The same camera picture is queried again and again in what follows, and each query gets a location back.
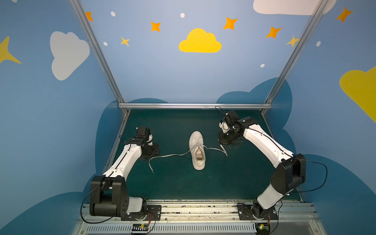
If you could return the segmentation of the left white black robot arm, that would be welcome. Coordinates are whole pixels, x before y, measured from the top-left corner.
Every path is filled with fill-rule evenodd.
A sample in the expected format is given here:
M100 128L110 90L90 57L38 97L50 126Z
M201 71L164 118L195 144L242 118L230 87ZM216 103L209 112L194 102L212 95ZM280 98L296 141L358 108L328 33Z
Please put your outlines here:
M151 219L146 201L129 195L126 180L138 159L146 160L158 154L159 146L153 143L152 136L128 140L115 163L101 176L92 179L88 194L90 215L122 220Z

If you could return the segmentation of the white sneaker shoe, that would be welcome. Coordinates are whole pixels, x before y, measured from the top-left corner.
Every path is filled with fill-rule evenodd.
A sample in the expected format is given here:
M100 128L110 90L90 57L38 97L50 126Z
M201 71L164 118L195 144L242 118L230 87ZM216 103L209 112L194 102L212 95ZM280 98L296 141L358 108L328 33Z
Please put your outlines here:
M203 170L206 163L203 136L199 131L194 131L189 139L189 148L192 156L193 167Z

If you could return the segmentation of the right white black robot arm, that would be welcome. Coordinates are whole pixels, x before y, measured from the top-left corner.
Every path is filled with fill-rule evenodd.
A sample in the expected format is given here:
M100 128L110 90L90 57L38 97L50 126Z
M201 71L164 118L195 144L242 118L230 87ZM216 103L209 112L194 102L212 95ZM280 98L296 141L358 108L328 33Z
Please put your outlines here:
M302 154L294 154L284 148L251 117L240 119L236 114L226 113L219 127L220 144L231 145L239 138L245 138L257 147L275 168L269 186L253 200L251 213L255 219L267 217L284 196L305 183L306 164L309 160Z

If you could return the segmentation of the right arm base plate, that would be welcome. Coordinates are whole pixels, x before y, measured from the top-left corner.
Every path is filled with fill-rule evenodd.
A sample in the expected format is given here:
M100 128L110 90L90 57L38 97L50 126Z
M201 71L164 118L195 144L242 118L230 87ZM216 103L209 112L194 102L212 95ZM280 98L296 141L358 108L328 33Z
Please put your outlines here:
M240 220L277 220L279 218L275 207L263 209L258 204L238 203L237 209Z

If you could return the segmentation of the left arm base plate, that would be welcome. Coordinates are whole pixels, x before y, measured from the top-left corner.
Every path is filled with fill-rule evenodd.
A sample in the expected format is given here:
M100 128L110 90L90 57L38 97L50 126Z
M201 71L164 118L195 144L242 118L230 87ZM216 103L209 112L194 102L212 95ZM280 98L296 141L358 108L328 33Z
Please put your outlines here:
M147 205L140 212L132 212L121 218L121 221L160 221L162 213L161 205Z

